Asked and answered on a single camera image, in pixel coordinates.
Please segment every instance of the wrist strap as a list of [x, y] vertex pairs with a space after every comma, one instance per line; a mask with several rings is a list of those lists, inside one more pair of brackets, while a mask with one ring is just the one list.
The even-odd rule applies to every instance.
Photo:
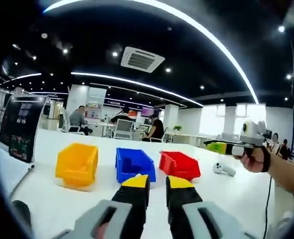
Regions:
[[271, 164], [271, 155], [265, 147], [262, 146], [261, 149], [262, 149], [263, 156], [264, 156], [263, 168], [262, 168], [261, 172], [268, 172], [268, 170], [270, 168], [270, 164]]

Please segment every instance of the potted plant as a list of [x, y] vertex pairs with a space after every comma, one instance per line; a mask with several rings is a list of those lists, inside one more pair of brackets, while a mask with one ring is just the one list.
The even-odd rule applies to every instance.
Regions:
[[176, 125], [176, 126], [173, 128], [173, 130], [174, 130], [175, 132], [179, 132], [179, 131], [182, 130], [182, 127], [181, 127], [180, 125]]

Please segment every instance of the black ceiling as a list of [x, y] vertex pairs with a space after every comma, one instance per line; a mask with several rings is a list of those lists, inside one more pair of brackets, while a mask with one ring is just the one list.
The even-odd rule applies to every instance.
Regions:
[[[198, 107], [176, 96], [139, 85], [70, 74], [88, 72], [156, 86], [203, 105], [219, 104], [221, 99], [227, 105], [254, 103], [233, 64], [193, 26], [163, 10], [134, 1], [94, 2], [80, 1], [53, 9], [32, 23], [13, 43], [19, 49], [13, 47], [4, 61], [7, 75], [3, 69], [0, 74], [6, 81], [33, 73], [42, 75], [16, 79], [0, 87], [11, 90], [22, 86], [30, 92], [67, 93], [67, 86], [71, 84], [96, 83], [106, 85], [103, 87], [114, 99], [129, 101], [133, 98], [133, 102], [152, 106], [169, 104], [167, 100], [170, 100], [187, 107]], [[286, 80], [286, 74], [293, 71], [294, 25], [286, 20], [286, 16], [292, 14], [294, 2], [162, 2], [194, 18], [227, 47], [246, 73], [260, 103], [293, 106], [294, 84], [292, 90], [292, 81]], [[47, 7], [50, 3], [52, 1], [43, 1], [41, 5]], [[285, 33], [277, 31], [282, 23], [287, 25]], [[46, 39], [41, 37], [42, 33], [47, 34]], [[163, 56], [165, 61], [152, 73], [122, 67], [120, 61], [126, 46]], [[64, 54], [63, 49], [68, 49], [68, 53]], [[117, 58], [112, 56], [114, 51], [119, 53]], [[108, 88], [108, 85], [156, 97]]]

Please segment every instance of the red plastic bin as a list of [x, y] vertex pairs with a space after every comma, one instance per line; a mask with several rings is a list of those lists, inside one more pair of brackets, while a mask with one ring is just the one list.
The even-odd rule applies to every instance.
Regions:
[[181, 152], [162, 151], [159, 169], [167, 175], [184, 178], [188, 181], [201, 175], [197, 160]]

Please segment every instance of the blue plastic bin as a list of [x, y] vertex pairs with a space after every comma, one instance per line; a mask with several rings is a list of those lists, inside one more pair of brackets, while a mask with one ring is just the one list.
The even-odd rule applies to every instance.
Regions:
[[116, 148], [115, 167], [119, 183], [133, 178], [137, 174], [147, 174], [151, 182], [156, 182], [153, 160], [140, 149]]

